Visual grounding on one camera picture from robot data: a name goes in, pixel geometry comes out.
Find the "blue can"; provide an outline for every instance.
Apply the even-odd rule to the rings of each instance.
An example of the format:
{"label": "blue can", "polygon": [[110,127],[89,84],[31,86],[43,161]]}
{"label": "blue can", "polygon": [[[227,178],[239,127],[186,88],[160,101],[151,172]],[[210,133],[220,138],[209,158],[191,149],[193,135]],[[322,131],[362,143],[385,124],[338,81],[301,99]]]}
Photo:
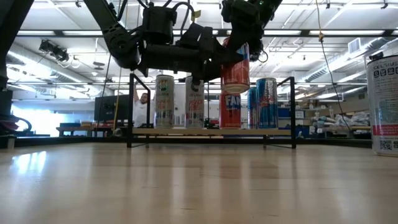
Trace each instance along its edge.
{"label": "blue can", "polygon": [[275,78],[257,80],[258,128],[278,128],[277,85]]}
{"label": "blue can", "polygon": [[257,129],[258,127],[257,110],[257,88],[251,87],[248,90],[248,128]]}

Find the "black monitor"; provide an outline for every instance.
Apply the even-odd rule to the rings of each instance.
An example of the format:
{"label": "black monitor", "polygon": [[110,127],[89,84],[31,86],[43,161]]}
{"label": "black monitor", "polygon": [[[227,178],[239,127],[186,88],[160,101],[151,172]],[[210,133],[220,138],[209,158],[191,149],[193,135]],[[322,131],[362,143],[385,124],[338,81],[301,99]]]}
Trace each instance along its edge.
{"label": "black monitor", "polygon": [[[96,121],[113,120],[114,114],[116,112],[117,98],[118,96],[104,96],[104,97],[95,98],[94,120]],[[120,95],[118,117],[117,117],[118,120],[124,120],[128,118],[127,117],[129,113],[128,108],[129,108],[129,95]]]}

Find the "shelf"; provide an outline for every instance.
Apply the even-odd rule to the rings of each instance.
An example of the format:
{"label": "shelf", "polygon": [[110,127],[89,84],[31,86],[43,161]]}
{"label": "shelf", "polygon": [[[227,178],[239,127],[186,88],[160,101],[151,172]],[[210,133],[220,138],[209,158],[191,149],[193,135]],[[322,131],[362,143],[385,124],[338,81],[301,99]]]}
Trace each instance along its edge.
{"label": "shelf", "polygon": [[271,129],[153,129],[134,128],[134,134],[201,134],[201,135],[284,135],[290,136],[290,130]]}

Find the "can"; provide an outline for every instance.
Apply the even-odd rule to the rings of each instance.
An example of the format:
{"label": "can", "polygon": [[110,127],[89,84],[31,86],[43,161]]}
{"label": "can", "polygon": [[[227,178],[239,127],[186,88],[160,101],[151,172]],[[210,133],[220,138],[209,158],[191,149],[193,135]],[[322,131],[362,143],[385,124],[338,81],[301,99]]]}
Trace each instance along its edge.
{"label": "can", "polygon": [[257,88],[248,90],[248,129],[258,128]]}
{"label": "can", "polygon": [[278,102],[275,78],[257,80],[258,128],[278,128]]}
{"label": "can", "polygon": [[241,128],[241,95],[222,91],[220,98],[220,128]]}
{"label": "can", "polygon": [[[224,46],[227,45],[228,40],[229,37],[225,38]],[[236,52],[243,55],[244,59],[234,65],[223,65],[221,89],[230,93],[244,93],[250,88],[248,43],[243,44]]]}
{"label": "can", "polygon": [[174,77],[156,76],[155,128],[173,128],[174,125]]}
{"label": "can", "polygon": [[368,63],[372,149],[380,156],[398,156],[398,55]]}
{"label": "can", "polygon": [[192,76],[185,79],[185,128],[203,128],[205,89],[203,80],[193,85]]}

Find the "white can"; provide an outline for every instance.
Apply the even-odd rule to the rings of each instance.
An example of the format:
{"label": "white can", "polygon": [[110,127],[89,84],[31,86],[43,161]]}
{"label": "white can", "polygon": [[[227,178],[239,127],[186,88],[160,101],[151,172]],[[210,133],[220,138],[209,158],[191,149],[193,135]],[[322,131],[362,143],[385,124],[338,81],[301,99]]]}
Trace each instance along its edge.
{"label": "white can", "polygon": [[185,128],[203,128],[205,116],[205,89],[203,80],[192,85],[192,76],[185,79]]}
{"label": "white can", "polygon": [[174,126],[174,77],[156,76],[155,128],[173,128]]}
{"label": "white can", "polygon": [[368,63],[372,148],[381,156],[398,156],[398,55]]}

